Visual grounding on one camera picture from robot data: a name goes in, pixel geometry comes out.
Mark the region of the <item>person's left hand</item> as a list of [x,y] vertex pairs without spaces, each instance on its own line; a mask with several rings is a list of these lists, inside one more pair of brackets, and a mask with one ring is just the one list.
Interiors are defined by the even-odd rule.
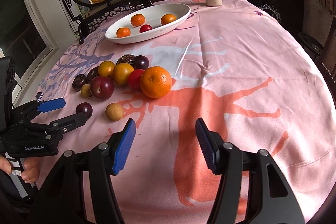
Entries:
[[[40,175],[39,168],[39,158],[38,157],[29,157],[24,160],[24,171],[21,174],[21,178],[25,181],[26,184],[35,183]],[[11,174],[12,165],[11,163],[1,155],[1,170],[7,174]]]

